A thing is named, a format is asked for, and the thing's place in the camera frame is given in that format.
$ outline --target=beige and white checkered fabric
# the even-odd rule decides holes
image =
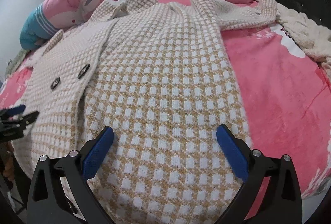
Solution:
[[[116,139],[89,185],[113,220],[213,223],[221,215],[240,182],[216,128],[226,123],[236,137],[250,138],[220,29],[266,25],[276,2],[191,2],[105,0],[89,22],[64,34],[24,96],[29,111],[40,111],[31,133],[15,142],[29,176],[40,155],[64,156],[108,125]],[[116,18],[119,10],[128,15]],[[91,68],[78,80],[86,63]]]

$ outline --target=pink bed sheet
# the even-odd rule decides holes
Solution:
[[[190,0],[160,0],[171,1],[190,5]],[[221,34],[248,118],[246,142],[266,156],[289,154],[302,197],[312,195],[331,169],[328,79],[278,24]],[[23,65],[6,81],[0,109],[16,103],[31,73]]]

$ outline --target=gray-green cloth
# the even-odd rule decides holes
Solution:
[[[13,74],[19,68],[20,64],[24,61],[25,56],[28,54],[28,52],[28,50],[21,49],[16,55],[16,57],[11,62],[9,62],[5,73],[6,78],[9,75]]]

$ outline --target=white wall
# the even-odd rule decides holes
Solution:
[[[19,34],[29,14],[44,0],[0,0],[0,79],[21,49]]]

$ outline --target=black toggle button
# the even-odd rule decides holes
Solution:
[[[51,84],[51,90],[54,90],[60,83],[60,77],[57,77]]]
[[[78,78],[78,79],[81,79],[81,78],[86,74],[86,72],[87,72],[87,70],[90,68],[90,66],[91,66],[90,64],[86,64],[86,65],[83,67],[83,69],[79,72],[77,78]]]

